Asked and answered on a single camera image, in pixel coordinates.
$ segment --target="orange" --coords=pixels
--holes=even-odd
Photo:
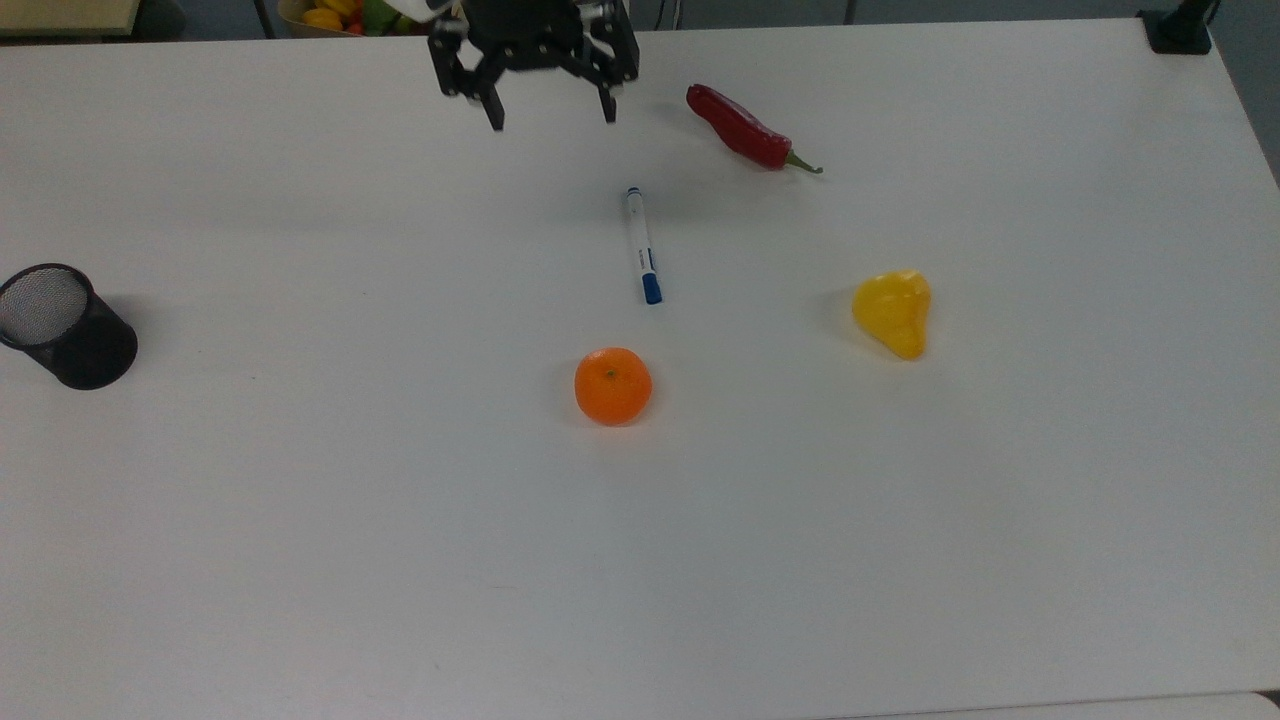
[[[577,364],[573,396],[582,413],[602,425],[628,423],[653,395],[653,378],[639,355],[626,347],[594,350]]]

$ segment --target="yellow bell pepper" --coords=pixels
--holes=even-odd
[[[315,8],[302,13],[302,22],[311,27],[342,32],[342,18],[329,8]]]
[[[933,293],[919,270],[876,275],[854,293],[854,319],[904,360],[924,354],[924,323]]]
[[[338,17],[342,18],[342,22],[344,23],[349,20],[352,13],[356,12],[355,0],[315,0],[315,1],[316,1],[316,8],[328,8],[334,13],[338,13]]]

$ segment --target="mesh pen holder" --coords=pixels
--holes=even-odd
[[[138,354],[137,333],[84,273],[58,263],[27,268],[0,286],[0,343],[76,389],[111,384]]]

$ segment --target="white table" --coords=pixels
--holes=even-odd
[[[800,719],[1280,685],[1280,192],[1137,20],[641,37],[607,126],[425,44],[0,49],[0,715]],[[820,177],[684,106],[703,82]],[[627,263],[646,193],[667,302]],[[892,359],[854,286],[918,266]],[[636,425],[576,410],[626,345]]]

